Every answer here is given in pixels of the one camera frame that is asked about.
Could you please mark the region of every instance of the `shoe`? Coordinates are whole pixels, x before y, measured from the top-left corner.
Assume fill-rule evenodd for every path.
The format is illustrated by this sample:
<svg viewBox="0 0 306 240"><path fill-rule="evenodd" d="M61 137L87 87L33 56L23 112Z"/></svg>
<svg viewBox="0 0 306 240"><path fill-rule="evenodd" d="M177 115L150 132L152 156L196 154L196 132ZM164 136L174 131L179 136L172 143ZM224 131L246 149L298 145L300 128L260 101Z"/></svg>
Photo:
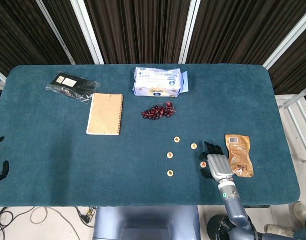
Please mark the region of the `shoe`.
<svg viewBox="0 0 306 240"><path fill-rule="evenodd" d="M302 202L298 201L293 205L293 212L297 220L302 224L302 227L304 227L306 220L306 206Z"/></svg>
<svg viewBox="0 0 306 240"><path fill-rule="evenodd" d="M271 225L271 224L266 225L265 228L264 228L264 231L267 234L277 234L277 235L285 236L285 237L287 237L287 236L288 237L293 237L293 232L291 232L289 230L282 229L278 226Z"/></svg>

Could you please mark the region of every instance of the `brown snack pouch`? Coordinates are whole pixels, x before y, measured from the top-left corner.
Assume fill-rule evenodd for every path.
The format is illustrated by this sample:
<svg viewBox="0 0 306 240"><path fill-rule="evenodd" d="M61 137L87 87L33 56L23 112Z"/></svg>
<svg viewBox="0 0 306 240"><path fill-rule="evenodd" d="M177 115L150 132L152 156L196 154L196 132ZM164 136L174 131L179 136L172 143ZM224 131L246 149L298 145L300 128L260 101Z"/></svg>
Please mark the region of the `brown snack pouch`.
<svg viewBox="0 0 306 240"><path fill-rule="evenodd" d="M228 149L228 161L233 173L239 177L254 176L253 165L249 158L249 136L226 134L225 142Z"/></svg>

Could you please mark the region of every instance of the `table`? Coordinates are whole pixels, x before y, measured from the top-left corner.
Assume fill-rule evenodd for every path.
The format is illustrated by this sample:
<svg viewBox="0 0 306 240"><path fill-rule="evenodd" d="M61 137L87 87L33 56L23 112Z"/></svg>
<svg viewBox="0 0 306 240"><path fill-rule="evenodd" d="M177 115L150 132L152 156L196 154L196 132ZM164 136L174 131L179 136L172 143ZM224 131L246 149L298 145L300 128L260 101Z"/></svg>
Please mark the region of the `table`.
<svg viewBox="0 0 306 240"><path fill-rule="evenodd" d="M134 96L138 66L188 71L189 92L178 98ZM90 104L45 90L59 72L100 82L99 93L124 95L120 135L86 134ZM177 110L173 117L153 121L140 115L169 100ZM254 177L235 177L245 205L298 199L274 92L262 66L17 66L0 100L0 136L5 136L0 167L10 162L8 177L0 181L0 206L221 205L217 183L199 173L198 156L203 141L227 154L224 135L229 133L250 136Z"/></svg>

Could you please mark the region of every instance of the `kraft paper notebook cover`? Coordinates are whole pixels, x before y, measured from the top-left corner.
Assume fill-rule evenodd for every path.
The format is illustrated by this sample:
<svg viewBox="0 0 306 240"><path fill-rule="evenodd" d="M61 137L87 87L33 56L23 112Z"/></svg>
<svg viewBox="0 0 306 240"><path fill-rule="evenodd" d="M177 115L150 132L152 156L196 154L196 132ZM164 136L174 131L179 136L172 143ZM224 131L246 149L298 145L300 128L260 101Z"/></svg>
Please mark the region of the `kraft paper notebook cover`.
<svg viewBox="0 0 306 240"><path fill-rule="evenodd" d="M122 108L122 94L94 93L86 133L119 135Z"/></svg>

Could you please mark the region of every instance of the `small round token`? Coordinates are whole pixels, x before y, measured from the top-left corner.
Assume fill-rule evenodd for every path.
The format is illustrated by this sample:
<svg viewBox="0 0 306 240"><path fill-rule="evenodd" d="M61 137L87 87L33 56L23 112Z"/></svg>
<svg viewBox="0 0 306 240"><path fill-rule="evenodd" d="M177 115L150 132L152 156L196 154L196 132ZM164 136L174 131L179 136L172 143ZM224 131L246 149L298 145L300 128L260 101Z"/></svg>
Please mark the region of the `small round token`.
<svg viewBox="0 0 306 240"><path fill-rule="evenodd" d="M192 143L192 144L191 144L191 148L192 148L192 149L197 149L197 144L196 144L196 143Z"/></svg>
<svg viewBox="0 0 306 240"><path fill-rule="evenodd" d="M200 165L201 165L201 168L205 168L207 166L205 161L201 161Z"/></svg>
<svg viewBox="0 0 306 240"><path fill-rule="evenodd" d="M171 158L173 157L173 153L172 153L172 152L168 152L168 153L167 153L167 157L168 157L169 159L171 159Z"/></svg>
<svg viewBox="0 0 306 240"><path fill-rule="evenodd" d="M173 170L168 170L168 171L167 171L167 175L168 175L169 177L173 176L173 175L174 175Z"/></svg>
<svg viewBox="0 0 306 240"><path fill-rule="evenodd" d="M179 143L179 141L181 141L181 139L179 138L179 136L178 136L178 137L176 136L176 137L174 138L174 142L176 142L176 143L178 142L178 143Z"/></svg>

